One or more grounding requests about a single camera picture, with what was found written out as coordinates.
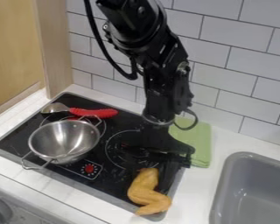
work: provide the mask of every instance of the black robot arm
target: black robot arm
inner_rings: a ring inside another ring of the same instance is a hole
[[[148,122],[140,136],[143,146],[177,155],[186,154],[184,162],[189,166],[193,147],[175,140],[168,134],[168,129],[174,123],[175,115],[183,111],[192,114],[195,122],[182,130],[189,130],[198,122],[197,116],[188,109],[193,98],[188,82],[191,68],[185,48],[167,24],[162,4],[155,0],[96,1],[108,19],[103,26],[108,42],[130,59],[131,73],[126,73],[109,56],[97,31],[89,0],[84,3],[96,40],[112,66],[130,80],[136,79],[138,74],[143,76],[147,98],[143,118]]]

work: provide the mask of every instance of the gray sink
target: gray sink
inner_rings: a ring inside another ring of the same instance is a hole
[[[210,224],[280,224],[280,162],[249,152],[225,162]]]

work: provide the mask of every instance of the red spoon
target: red spoon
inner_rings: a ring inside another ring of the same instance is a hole
[[[69,108],[60,102],[52,103],[41,110],[41,114],[53,114],[59,112],[69,112],[75,116],[98,116],[100,118],[110,118],[118,114],[118,111],[113,108],[103,108],[103,109]]]

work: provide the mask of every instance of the black stovetop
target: black stovetop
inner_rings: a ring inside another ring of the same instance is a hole
[[[112,108],[73,94],[63,94],[54,102],[62,102],[68,107],[83,109]],[[160,170],[162,169],[162,163],[158,164],[156,161],[150,161],[146,151],[140,151],[140,155],[138,153],[136,157],[133,157],[133,162],[135,163],[134,169],[130,168],[130,163],[124,162],[129,160],[129,158],[125,157],[121,150],[117,149],[120,147],[118,144],[120,144],[121,136],[117,133],[130,130],[129,133],[132,134],[144,125],[144,121],[139,115],[131,114],[118,108],[117,110],[119,111],[117,116],[104,120],[107,127],[106,132],[100,142],[87,154],[85,159],[69,165],[49,164],[46,169],[58,173],[61,176],[65,176],[68,179],[73,179],[84,186],[94,188],[99,192],[128,202],[134,207],[135,204],[127,197],[127,191],[132,180],[137,175],[137,170],[142,167],[157,167]],[[48,116],[37,113],[0,140],[0,151],[8,152],[16,158],[22,158],[30,152],[28,138],[34,130],[42,124],[65,119],[69,116],[69,114]],[[96,122],[95,119],[91,119],[90,121],[92,123]],[[101,133],[103,132],[103,128],[104,125],[99,126]],[[35,155],[31,155],[27,160],[36,165],[44,164],[44,160]],[[93,171],[87,173],[85,171],[86,167]],[[157,190],[161,193],[168,193],[170,191],[170,189]]]

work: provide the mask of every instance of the green towel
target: green towel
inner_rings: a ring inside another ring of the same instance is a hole
[[[175,122],[181,127],[187,127],[192,120],[177,116]],[[211,126],[199,122],[194,129],[181,130],[174,124],[169,128],[169,134],[184,144],[189,144],[196,149],[192,155],[192,165],[207,168],[211,163]]]

